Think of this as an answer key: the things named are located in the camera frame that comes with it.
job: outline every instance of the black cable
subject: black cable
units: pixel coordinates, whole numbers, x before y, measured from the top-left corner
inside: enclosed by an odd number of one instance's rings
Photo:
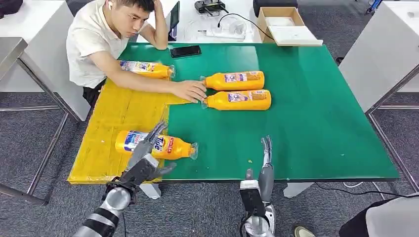
[[[246,223],[246,221],[253,215],[252,212],[246,212],[246,216],[242,218],[242,221],[240,222],[240,226],[239,226],[239,232],[240,232],[240,237],[244,237],[243,236],[243,225]]]
[[[246,19],[246,18],[244,18],[243,16],[241,16],[241,15],[239,15],[239,14],[236,14],[236,13],[228,13],[228,14],[223,15],[223,16],[222,16],[222,18],[218,21],[218,24],[217,24],[217,27],[218,27],[218,28],[220,28],[220,22],[221,22],[221,20],[222,20],[224,17],[228,16],[228,15],[236,15],[236,16],[240,16],[241,18],[243,18],[243,19],[245,19],[245,20],[249,21],[250,23],[254,24],[254,26],[256,26],[256,27],[257,27],[257,28],[258,28],[258,29],[259,29],[262,33],[264,33],[266,36],[268,36],[268,38],[270,38],[271,40],[275,41],[275,40],[274,40],[274,38],[270,37],[267,33],[265,33],[265,31],[263,31],[261,28],[259,28],[259,26],[257,26],[257,24],[255,24],[255,22],[253,22],[253,21],[251,21],[251,20],[249,20],[249,19]]]
[[[387,195],[393,195],[393,196],[398,196],[398,197],[402,197],[402,198],[415,198],[415,197],[419,197],[419,195],[412,195],[412,196],[405,196],[405,195],[400,195],[400,194],[394,194],[394,193],[387,193],[387,192],[380,192],[380,191],[367,191],[367,192],[363,192],[363,193],[352,193],[346,190],[342,190],[342,189],[334,189],[334,188],[324,188],[322,186],[320,186],[318,183],[314,182],[317,186],[319,186],[319,188],[324,189],[324,190],[336,190],[336,191],[342,191],[348,194],[352,194],[352,195],[364,195],[364,194],[387,194]]]
[[[126,237],[126,225],[125,225],[125,216],[124,216],[124,213],[122,213],[122,219],[124,221],[124,233],[125,233],[125,237]]]

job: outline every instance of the black chair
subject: black chair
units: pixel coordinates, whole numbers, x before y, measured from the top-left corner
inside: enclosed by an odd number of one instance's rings
[[[0,19],[4,15],[14,14],[22,5],[23,0],[0,0]]]
[[[91,2],[93,0],[67,0],[68,8],[71,11],[71,14],[73,16],[76,15],[76,13],[86,5],[86,3]]]
[[[297,0],[253,0],[253,9],[256,17],[259,17],[259,10],[261,6],[291,6],[297,7]]]

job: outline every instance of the yellow bottle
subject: yellow bottle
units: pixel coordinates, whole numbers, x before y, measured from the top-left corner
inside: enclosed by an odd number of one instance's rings
[[[265,75],[261,71],[216,73],[201,80],[214,90],[259,90],[265,84]]]
[[[144,140],[148,133],[138,131],[121,131],[115,141],[115,149],[122,153],[132,153],[137,144]],[[157,159],[179,159],[198,157],[198,143],[189,144],[180,138],[160,135],[151,151],[151,155]]]
[[[130,71],[150,78],[173,78],[175,76],[174,65],[165,66],[161,63],[147,63],[136,61],[120,61],[124,71]]]
[[[221,91],[208,96],[202,105],[218,110],[267,110],[271,106],[271,93],[268,90]]]

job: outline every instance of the man's hair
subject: man's hair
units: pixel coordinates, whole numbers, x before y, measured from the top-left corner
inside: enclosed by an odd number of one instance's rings
[[[138,6],[147,12],[154,11],[153,0],[118,0],[118,2],[124,6]]]

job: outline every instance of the cable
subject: cable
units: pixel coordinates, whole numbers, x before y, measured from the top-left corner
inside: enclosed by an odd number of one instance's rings
[[[243,236],[243,225],[246,223],[246,221],[253,215],[252,212],[246,212],[246,216],[242,218],[242,221],[240,222],[240,226],[239,226],[239,232],[240,232],[240,237],[244,237]]]
[[[125,237],[126,237],[126,225],[125,225],[125,216],[124,216],[124,213],[122,213],[122,219],[123,219],[123,221],[124,221],[124,235],[125,235]]]
[[[343,182],[343,185],[345,185],[345,187],[347,187],[347,188],[355,188],[355,187],[358,187],[358,186],[360,186],[361,184],[363,184],[364,182],[359,182],[359,183],[357,183],[357,184],[355,184],[355,185],[352,185],[352,186],[350,186],[350,185],[347,185],[345,182]],[[377,184],[375,183],[375,182],[371,182],[375,187],[376,187],[376,189],[377,189],[377,191],[379,191],[379,192],[381,192],[381,190],[379,189],[379,187],[377,186]],[[383,200],[385,200],[385,197],[384,197],[384,195],[383,194],[380,194],[381,195],[381,197],[382,197],[382,199]]]
[[[228,16],[228,15],[236,15],[236,16],[240,16],[241,18],[243,18],[243,19],[245,19],[245,20],[249,21],[250,23],[254,24],[254,26],[256,26],[256,27],[257,27],[257,28],[258,28],[258,29],[259,29],[262,33],[264,33],[266,36],[268,36],[268,38],[270,38],[271,40],[275,41],[275,40],[274,40],[274,38],[270,37],[267,33],[265,33],[265,31],[263,31],[261,28],[259,28],[259,26],[257,26],[257,24],[255,24],[255,22],[253,22],[253,21],[251,21],[251,20],[249,20],[249,19],[246,19],[246,18],[244,18],[243,16],[241,16],[241,15],[239,15],[239,14],[236,14],[236,13],[228,13],[228,14],[223,15],[223,16],[222,16],[222,18],[218,21],[218,24],[217,24],[217,27],[218,27],[218,28],[220,28],[220,22],[221,22],[221,20],[222,20],[224,17]]]
[[[405,195],[400,195],[400,194],[393,194],[393,193],[387,193],[387,192],[381,192],[381,191],[367,191],[367,192],[363,192],[363,193],[352,193],[346,190],[342,190],[342,189],[334,189],[334,188],[324,188],[322,186],[320,186],[317,182],[314,182],[317,186],[319,186],[319,188],[324,189],[324,190],[336,190],[336,191],[341,191],[341,192],[345,192],[347,194],[352,194],[352,195],[364,195],[364,194],[387,194],[387,195],[394,195],[394,196],[398,196],[398,197],[402,197],[402,198],[415,198],[415,197],[419,197],[419,195],[412,195],[412,196],[405,196]]]
[[[381,190],[378,188],[377,184],[375,182],[372,182],[372,183],[376,187],[377,191],[381,192]],[[380,195],[381,195],[382,199],[385,200],[384,195],[383,194],[380,194]]]
[[[364,182],[360,182],[360,183],[358,183],[358,184],[355,184],[355,185],[353,185],[353,186],[350,186],[350,185],[347,185],[345,182],[343,182],[343,185],[345,185],[345,187],[347,187],[347,188],[355,188],[355,187],[358,187],[358,186],[360,186],[361,184],[363,184]]]

